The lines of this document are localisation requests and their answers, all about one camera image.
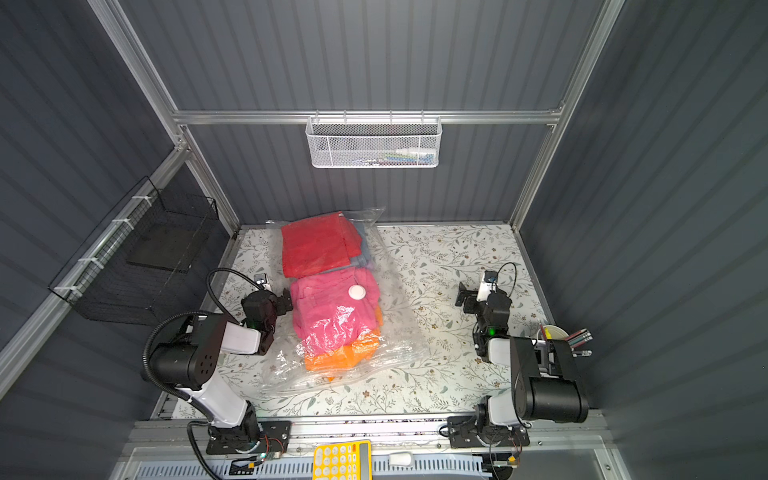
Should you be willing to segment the pink trousers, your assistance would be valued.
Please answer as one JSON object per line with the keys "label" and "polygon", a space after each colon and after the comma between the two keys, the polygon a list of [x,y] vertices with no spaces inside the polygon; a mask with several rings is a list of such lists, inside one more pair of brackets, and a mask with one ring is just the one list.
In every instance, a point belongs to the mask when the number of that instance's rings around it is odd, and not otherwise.
{"label": "pink trousers", "polygon": [[[348,289],[355,284],[367,290],[364,299],[357,301],[349,297]],[[314,322],[341,316],[350,309],[358,315],[372,313],[380,300],[378,283],[367,268],[346,268],[298,279],[291,285],[290,294],[293,327],[300,341]]]}

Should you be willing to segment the clear plastic vacuum bag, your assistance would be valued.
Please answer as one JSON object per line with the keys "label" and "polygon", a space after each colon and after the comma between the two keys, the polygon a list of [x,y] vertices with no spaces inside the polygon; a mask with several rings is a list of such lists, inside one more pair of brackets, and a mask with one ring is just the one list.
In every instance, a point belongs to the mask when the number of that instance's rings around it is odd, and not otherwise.
{"label": "clear plastic vacuum bag", "polygon": [[429,349],[378,229],[382,207],[269,223],[270,277],[292,309],[258,368],[260,387],[304,392],[364,380]]}

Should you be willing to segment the orange trousers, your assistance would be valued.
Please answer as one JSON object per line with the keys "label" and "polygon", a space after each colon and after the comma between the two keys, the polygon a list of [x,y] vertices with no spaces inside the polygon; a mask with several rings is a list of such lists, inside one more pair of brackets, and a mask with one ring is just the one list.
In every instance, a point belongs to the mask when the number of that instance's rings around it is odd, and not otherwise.
{"label": "orange trousers", "polygon": [[350,370],[370,360],[382,343],[383,313],[379,305],[373,312],[358,315],[354,309],[332,319],[320,319],[301,340],[304,364],[310,372]]}

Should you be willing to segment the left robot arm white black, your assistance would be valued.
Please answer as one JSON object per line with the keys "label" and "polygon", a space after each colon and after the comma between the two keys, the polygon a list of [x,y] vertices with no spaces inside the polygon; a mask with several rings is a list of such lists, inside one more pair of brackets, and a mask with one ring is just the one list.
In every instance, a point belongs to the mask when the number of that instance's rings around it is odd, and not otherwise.
{"label": "left robot arm white black", "polygon": [[220,354],[266,355],[277,319],[293,310],[288,290],[277,295],[258,289],[241,301],[241,307],[245,325],[228,313],[177,314],[155,327],[141,356],[146,381],[188,403],[218,429],[244,427],[253,416],[249,402],[217,372]]}

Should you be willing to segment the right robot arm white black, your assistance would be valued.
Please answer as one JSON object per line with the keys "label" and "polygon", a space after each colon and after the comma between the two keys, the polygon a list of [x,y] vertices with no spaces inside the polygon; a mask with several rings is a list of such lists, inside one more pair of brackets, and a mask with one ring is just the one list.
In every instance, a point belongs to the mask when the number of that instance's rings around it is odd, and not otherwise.
{"label": "right robot arm white black", "polygon": [[509,369],[509,391],[488,396],[477,405],[478,431],[514,429],[534,420],[582,423],[587,419],[587,395],[566,340],[512,336],[507,325],[511,299],[489,283],[478,290],[460,283],[455,305],[476,319],[472,340],[480,360]]}

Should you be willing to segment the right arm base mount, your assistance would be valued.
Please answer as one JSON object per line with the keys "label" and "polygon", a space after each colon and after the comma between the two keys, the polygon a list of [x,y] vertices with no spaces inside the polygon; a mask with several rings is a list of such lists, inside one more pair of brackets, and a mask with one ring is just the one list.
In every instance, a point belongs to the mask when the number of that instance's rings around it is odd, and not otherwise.
{"label": "right arm base mount", "polygon": [[447,439],[453,449],[511,448],[530,445],[527,428],[520,424],[496,425],[490,422],[485,404],[478,404],[471,414],[449,416],[438,434]]}

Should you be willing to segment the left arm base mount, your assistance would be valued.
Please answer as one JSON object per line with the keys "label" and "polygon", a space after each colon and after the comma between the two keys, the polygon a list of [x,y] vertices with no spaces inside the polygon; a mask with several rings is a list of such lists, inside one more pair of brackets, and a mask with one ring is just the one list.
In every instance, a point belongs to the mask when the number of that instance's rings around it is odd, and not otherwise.
{"label": "left arm base mount", "polygon": [[260,420],[253,410],[247,410],[242,422],[235,427],[208,427],[208,455],[284,454],[287,451],[293,424],[290,421]]}

